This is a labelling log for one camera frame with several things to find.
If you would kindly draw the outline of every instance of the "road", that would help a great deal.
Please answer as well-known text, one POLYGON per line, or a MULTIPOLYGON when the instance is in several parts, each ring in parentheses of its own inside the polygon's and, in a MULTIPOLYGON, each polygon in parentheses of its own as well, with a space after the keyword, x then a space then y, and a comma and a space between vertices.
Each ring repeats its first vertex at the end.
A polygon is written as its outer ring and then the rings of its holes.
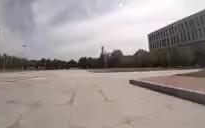
POLYGON ((181 71, 0 74, 0 128, 205 128, 205 106, 132 86, 181 71))

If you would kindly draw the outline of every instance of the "building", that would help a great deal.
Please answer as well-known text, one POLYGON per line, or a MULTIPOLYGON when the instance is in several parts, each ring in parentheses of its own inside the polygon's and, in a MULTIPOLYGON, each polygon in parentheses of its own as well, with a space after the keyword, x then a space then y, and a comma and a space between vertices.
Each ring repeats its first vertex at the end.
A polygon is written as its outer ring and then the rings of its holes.
POLYGON ((148 35, 150 51, 205 44, 205 10, 170 24, 148 35))

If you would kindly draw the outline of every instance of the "ground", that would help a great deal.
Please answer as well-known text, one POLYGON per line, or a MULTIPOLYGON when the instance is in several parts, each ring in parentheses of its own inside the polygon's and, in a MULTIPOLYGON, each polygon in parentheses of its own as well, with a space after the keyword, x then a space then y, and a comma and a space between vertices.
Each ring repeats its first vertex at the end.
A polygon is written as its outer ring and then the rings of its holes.
POLYGON ((180 87, 188 90, 205 92, 205 77, 161 76, 143 78, 143 81, 161 84, 163 86, 180 87))
POLYGON ((0 128, 205 128, 205 106, 130 85, 195 70, 0 73, 0 128))
POLYGON ((192 72, 192 73, 178 74, 178 76, 203 77, 203 78, 205 78, 205 70, 198 71, 198 72, 192 72))

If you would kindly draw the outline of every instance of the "overcast sky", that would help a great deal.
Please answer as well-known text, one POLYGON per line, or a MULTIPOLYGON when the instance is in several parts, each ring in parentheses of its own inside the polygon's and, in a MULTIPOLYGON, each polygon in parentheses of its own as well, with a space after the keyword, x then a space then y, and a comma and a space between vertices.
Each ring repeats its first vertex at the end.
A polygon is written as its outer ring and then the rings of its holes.
POLYGON ((133 54, 148 50, 148 33, 203 9, 205 0, 0 0, 0 53, 78 60, 105 46, 133 54))

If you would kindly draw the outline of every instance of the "paved plaza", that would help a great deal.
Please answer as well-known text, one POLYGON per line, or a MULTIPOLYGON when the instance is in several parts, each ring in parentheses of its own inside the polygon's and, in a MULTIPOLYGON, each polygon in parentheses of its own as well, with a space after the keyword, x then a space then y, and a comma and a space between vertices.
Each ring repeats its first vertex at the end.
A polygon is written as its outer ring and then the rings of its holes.
POLYGON ((205 128, 205 106, 129 79, 196 70, 0 73, 0 128, 205 128))

